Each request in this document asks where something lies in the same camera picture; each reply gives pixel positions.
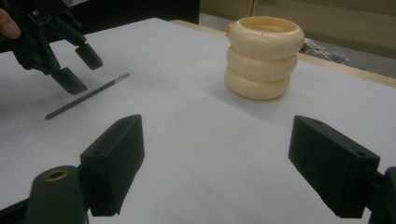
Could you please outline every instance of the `black plastic part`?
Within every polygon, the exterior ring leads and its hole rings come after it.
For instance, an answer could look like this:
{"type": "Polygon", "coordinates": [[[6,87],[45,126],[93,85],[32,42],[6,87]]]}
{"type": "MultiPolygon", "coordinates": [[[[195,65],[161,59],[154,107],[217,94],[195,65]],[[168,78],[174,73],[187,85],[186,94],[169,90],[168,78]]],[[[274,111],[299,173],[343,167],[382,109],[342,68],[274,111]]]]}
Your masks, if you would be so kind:
{"type": "Polygon", "coordinates": [[[367,192],[368,200],[366,207],[372,212],[369,224],[390,224],[389,211],[387,207],[387,197],[384,187],[386,186],[385,178],[377,172],[375,179],[369,184],[367,192]]]}
{"type": "Polygon", "coordinates": [[[379,157],[310,118],[294,118],[289,158],[339,217],[361,217],[379,157]]]}
{"type": "Polygon", "coordinates": [[[19,39],[7,39],[18,63],[26,70],[36,69],[45,75],[60,69],[60,65],[50,48],[44,27],[33,27],[31,22],[22,16],[14,20],[23,30],[19,39]]]}
{"type": "Polygon", "coordinates": [[[102,59],[89,44],[84,44],[76,49],[76,54],[90,67],[91,70],[103,66],[102,59]]]}
{"type": "Polygon", "coordinates": [[[35,178],[26,212],[26,224],[84,224],[78,168],[60,166],[35,178]]]}
{"type": "Polygon", "coordinates": [[[31,0],[35,3],[37,10],[45,15],[57,16],[58,14],[64,13],[66,10],[70,9],[64,1],[60,0],[31,0]]]}
{"type": "Polygon", "coordinates": [[[388,168],[384,178],[384,194],[391,223],[396,223],[396,167],[388,168]]]}
{"type": "Polygon", "coordinates": [[[54,72],[52,77],[70,94],[79,94],[88,89],[67,67],[54,72]]]}
{"type": "MultiPolygon", "coordinates": [[[[69,17],[70,13],[64,14],[64,17],[69,17]]],[[[49,27],[49,30],[58,36],[61,36],[74,46],[79,46],[87,41],[84,35],[73,27],[72,24],[68,24],[66,21],[59,17],[53,19],[53,24],[49,27]]]]}
{"type": "Polygon", "coordinates": [[[23,224],[29,199],[12,204],[0,211],[1,224],[23,224]]]}
{"type": "Polygon", "coordinates": [[[140,115],[118,120],[81,154],[78,168],[89,183],[93,216],[120,213],[144,155],[140,115]]]}

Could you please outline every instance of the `cream plastic ring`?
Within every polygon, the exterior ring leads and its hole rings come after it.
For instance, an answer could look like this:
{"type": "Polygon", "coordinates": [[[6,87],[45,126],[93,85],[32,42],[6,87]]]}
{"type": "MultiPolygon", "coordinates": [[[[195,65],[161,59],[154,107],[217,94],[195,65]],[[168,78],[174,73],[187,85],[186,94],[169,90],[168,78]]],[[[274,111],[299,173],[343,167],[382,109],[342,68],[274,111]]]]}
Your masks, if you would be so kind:
{"type": "Polygon", "coordinates": [[[273,17],[237,21],[228,36],[231,46],[255,59],[288,58],[301,49],[304,32],[297,24],[273,17]]]}
{"type": "Polygon", "coordinates": [[[238,76],[229,67],[227,67],[224,77],[226,85],[233,92],[253,100],[269,100],[281,96],[290,84],[290,76],[277,81],[253,81],[238,76]]]}
{"type": "Polygon", "coordinates": [[[297,56],[280,60],[257,60],[236,52],[227,51],[227,63],[240,77],[257,81],[274,81],[288,76],[297,64],[297,56]]]}

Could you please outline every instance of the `robotic hand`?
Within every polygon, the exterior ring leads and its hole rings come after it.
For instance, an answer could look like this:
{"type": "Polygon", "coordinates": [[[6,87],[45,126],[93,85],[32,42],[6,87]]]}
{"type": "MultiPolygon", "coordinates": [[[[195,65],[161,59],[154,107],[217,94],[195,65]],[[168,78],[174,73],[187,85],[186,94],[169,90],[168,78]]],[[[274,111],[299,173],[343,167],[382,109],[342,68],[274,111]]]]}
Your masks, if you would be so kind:
{"type": "Polygon", "coordinates": [[[21,37],[7,44],[26,70],[36,69],[51,75],[67,92],[78,94],[87,87],[67,67],[59,65],[49,42],[63,38],[78,46],[76,53],[91,70],[103,65],[102,60],[79,31],[81,25],[68,11],[88,0],[2,0],[3,8],[20,26],[21,37]]]}

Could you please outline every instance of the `white table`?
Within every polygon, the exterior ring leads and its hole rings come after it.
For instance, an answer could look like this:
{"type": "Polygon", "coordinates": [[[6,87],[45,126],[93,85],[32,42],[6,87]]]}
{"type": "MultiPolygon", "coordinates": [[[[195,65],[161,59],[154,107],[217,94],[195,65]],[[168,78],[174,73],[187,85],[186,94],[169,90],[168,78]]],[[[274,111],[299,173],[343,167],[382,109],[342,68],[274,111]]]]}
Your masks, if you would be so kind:
{"type": "Polygon", "coordinates": [[[91,71],[52,44],[91,89],[131,76],[62,115],[76,99],[0,54],[0,209],[29,197],[49,168],[79,154],[117,119],[143,116],[146,158],[120,216],[92,223],[367,223],[336,217],[288,160],[294,115],[319,119],[396,165],[396,89],[299,61],[287,93],[249,101],[224,84],[226,38],[152,19],[88,35],[91,71]]]}

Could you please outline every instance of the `background wall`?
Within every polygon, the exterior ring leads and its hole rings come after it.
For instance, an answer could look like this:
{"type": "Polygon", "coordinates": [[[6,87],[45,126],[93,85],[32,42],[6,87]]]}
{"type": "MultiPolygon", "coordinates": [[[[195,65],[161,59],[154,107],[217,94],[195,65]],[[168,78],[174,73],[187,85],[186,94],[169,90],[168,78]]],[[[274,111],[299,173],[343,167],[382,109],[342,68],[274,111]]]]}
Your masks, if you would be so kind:
{"type": "MultiPolygon", "coordinates": [[[[199,10],[200,0],[91,0],[70,12],[81,23],[81,32],[89,34],[154,17],[198,23],[199,10]]],[[[8,50],[7,43],[0,42],[0,52],[8,50]]]]}
{"type": "Polygon", "coordinates": [[[273,16],[306,37],[396,59],[394,0],[201,0],[201,12],[228,20],[273,16]]]}

